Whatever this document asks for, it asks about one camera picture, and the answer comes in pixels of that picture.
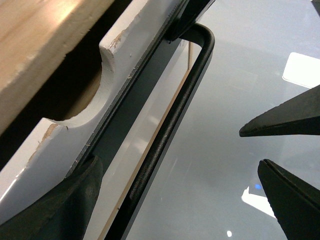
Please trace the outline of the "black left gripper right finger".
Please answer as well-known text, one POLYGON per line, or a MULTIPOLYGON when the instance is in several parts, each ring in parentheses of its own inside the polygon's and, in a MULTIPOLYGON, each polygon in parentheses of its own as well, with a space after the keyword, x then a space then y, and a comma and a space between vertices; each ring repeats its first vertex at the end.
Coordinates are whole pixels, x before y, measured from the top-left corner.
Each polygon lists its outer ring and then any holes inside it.
POLYGON ((258 177, 288 240, 320 238, 320 191, 269 159, 259 162, 258 177))

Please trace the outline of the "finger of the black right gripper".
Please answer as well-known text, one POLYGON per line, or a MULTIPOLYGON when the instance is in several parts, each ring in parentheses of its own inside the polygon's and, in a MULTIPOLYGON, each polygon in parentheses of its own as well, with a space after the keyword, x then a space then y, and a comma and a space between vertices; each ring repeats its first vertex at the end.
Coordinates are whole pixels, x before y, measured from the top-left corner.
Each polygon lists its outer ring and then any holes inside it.
POLYGON ((240 137, 320 134, 320 87, 311 88, 246 123, 240 137))

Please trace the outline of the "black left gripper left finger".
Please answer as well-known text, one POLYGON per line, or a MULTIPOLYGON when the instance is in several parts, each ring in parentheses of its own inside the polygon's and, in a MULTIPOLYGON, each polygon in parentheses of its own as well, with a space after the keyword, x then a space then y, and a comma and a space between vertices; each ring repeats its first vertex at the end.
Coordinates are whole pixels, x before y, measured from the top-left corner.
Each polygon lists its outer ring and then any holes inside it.
POLYGON ((87 161, 56 187, 0 226, 2 240, 81 240, 103 178, 98 157, 87 161))

